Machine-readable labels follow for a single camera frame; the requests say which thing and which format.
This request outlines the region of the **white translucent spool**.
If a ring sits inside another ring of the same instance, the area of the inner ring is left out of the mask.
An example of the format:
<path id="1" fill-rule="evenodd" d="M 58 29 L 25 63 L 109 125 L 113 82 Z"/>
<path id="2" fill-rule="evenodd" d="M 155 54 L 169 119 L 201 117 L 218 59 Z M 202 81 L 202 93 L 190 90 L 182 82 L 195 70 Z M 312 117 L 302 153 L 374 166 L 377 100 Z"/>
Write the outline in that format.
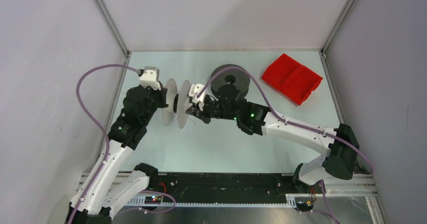
<path id="1" fill-rule="evenodd" d="M 176 118 L 178 127 L 180 129 L 185 127 L 188 119 L 186 110 L 190 106 L 188 96 L 190 86 L 189 80 L 185 80 L 180 89 L 173 78 L 167 81 L 165 86 L 167 107 L 161 110 L 161 119 L 165 126 L 169 126 Z"/>

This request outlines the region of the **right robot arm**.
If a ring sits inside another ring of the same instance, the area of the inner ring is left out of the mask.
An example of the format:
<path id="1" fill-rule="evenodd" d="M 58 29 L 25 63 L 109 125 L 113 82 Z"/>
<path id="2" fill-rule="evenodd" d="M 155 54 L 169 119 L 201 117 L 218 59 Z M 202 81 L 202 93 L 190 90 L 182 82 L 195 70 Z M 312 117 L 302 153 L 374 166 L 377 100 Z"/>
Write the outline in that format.
<path id="1" fill-rule="evenodd" d="M 191 84 L 182 90 L 177 109 L 209 124 L 215 119 L 234 120 L 248 135 L 275 136 L 290 140 L 319 153 L 308 163 L 301 163 L 293 174 L 293 187 L 305 193 L 317 182 L 334 177 L 353 178 L 359 144 L 350 126 L 322 127 L 288 118 L 268 105 L 249 102 L 233 85 L 221 87 L 217 98 L 202 91 L 203 85 Z"/>

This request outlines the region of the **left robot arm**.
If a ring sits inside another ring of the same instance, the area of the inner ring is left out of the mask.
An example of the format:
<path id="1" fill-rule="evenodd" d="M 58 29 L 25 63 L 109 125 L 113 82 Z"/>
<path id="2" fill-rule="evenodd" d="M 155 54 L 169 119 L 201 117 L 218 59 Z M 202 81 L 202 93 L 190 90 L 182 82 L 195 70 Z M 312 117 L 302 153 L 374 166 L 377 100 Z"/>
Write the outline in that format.
<path id="1" fill-rule="evenodd" d="M 127 91 L 119 117 L 106 135 L 94 169 L 70 200 L 67 223 L 111 223 L 119 211 L 139 192 L 159 186 L 158 169 L 140 163 L 125 181 L 111 188 L 121 166 L 134 153 L 159 108 L 167 108 L 168 90 L 137 86 Z"/>

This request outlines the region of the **dark grey spool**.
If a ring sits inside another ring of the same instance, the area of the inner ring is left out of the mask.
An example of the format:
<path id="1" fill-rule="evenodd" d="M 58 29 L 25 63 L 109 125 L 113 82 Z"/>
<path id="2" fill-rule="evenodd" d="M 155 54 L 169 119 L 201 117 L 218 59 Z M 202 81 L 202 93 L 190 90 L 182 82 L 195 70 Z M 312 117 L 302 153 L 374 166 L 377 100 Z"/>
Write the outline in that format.
<path id="1" fill-rule="evenodd" d="M 221 98 L 219 93 L 220 87 L 225 85 L 235 86 L 238 91 L 242 92 L 242 96 L 246 97 L 249 92 L 250 82 L 251 79 L 246 73 L 237 69 L 230 69 L 216 77 L 210 87 L 213 96 L 217 99 Z"/>

